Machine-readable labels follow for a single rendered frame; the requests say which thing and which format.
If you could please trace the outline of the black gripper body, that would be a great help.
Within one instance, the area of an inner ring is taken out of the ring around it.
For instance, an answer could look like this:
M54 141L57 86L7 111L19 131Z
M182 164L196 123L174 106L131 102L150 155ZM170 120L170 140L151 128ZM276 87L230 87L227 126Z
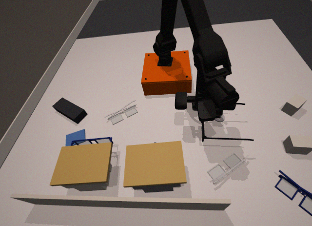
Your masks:
M207 99L209 96L205 91L201 91L196 86L195 96L187 96L187 92L176 92L175 94L175 109L185 110L187 108L187 103L192 103L193 108L195 108L195 101L198 97L202 99ZM227 110L234 110L236 103Z

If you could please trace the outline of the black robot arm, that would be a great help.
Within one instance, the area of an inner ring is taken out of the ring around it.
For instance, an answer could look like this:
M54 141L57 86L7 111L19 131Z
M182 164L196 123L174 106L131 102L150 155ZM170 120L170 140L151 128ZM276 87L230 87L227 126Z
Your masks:
M172 66L171 51L176 49L173 35L178 0L162 0L160 32L153 45L159 57L158 66ZM197 68L196 86L208 94L198 97L195 108L201 122L214 121L239 99L235 88L226 80L231 74L228 51L222 38L213 31L203 0L181 0L193 38L194 66ZM223 65L223 68L216 69Z

